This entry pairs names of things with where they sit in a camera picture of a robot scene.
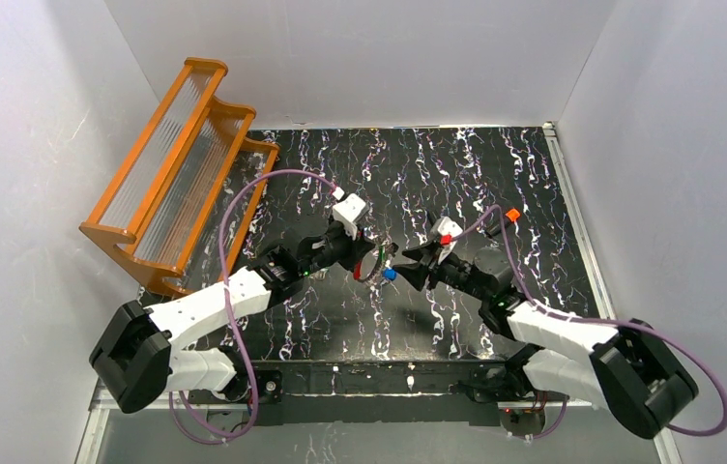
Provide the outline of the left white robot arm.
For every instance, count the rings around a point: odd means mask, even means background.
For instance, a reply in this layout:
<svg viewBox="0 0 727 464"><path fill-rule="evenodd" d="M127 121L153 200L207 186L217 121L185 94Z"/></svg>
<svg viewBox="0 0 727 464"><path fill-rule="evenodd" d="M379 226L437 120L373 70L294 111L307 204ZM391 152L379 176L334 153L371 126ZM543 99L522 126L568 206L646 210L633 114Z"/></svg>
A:
<svg viewBox="0 0 727 464"><path fill-rule="evenodd" d="M336 220L317 236L289 231L268 243L225 282L167 303L120 305L89 356L119 410L132 414L166 392L226 392L249 381L236 349L190 345L231 321L264 312L295 296L305 279L340 265L348 272L376 247L362 230L349 236Z"/></svg>

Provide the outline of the orange ribbed plastic rack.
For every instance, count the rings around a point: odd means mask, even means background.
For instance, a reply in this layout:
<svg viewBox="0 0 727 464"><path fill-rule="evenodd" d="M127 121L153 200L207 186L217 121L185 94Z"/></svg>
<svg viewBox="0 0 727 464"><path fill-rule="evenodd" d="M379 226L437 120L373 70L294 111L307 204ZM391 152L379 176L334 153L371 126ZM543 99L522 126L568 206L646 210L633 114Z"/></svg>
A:
<svg viewBox="0 0 727 464"><path fill-rule="evenodd" d="M125 156L80 231L145 290L190 293L189 262L238 161L259 160L275 143L248 136L254 108L216 95L227 66L189 57Z"/></svg>

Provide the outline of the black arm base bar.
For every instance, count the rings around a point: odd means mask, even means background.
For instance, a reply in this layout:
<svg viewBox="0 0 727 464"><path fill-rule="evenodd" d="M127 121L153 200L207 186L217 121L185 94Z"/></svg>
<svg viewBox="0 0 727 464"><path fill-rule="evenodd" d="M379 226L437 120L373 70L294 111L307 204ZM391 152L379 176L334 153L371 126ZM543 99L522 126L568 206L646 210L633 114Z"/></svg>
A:
<svg viewBox="0 0 727 464"><path fill-rule="evenodd" d="M277 391L258 425L342 421L498 423L519 396L502 387L502 362L261 362Z"/></svg>

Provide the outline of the metal keyring red grip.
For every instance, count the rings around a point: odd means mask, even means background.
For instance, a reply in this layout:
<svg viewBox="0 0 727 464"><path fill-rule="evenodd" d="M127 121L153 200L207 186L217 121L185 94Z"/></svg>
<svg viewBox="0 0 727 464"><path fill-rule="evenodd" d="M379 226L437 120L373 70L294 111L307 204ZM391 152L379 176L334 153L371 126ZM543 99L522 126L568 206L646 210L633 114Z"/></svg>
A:
<svg viewBox="0 0 727 464"><path fill-rule="evenodd" d="M361 283L372 283L390 264L398 251L394 242L383 242L362 258L353 268L353 279Z"/></svg>

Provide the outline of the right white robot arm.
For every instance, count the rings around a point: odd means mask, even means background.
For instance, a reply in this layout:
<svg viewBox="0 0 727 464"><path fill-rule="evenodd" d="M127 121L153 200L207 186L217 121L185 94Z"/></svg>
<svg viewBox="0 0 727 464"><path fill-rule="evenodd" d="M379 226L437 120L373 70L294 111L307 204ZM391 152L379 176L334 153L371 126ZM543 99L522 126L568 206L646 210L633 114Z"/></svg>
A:
<svg viewBox="0 0 727 464"><path fill-rule="evenodd" d="M480 302L486 328L525 348L506 364L510 392L559 392L609 411L626 430L654 438L699 394L699 387L650 325L593 324L526 297L509 258L484 247L466 261L454 252L462 229L439 218L430 241L407 248L394 266L417 290L438 284Z"/></svg>

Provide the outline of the blue key tag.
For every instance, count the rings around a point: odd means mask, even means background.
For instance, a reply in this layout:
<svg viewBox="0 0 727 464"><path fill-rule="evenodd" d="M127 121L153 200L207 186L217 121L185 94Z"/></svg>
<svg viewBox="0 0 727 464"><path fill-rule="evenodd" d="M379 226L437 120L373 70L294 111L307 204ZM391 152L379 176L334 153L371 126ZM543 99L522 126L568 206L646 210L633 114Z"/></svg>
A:
<svg viewBox="0 0 727 464"><path fill-rule="evenodd" d="M398 273L395 269L386 268L383 270L382 276L388 281L395 281L398 277Z"/></svg>

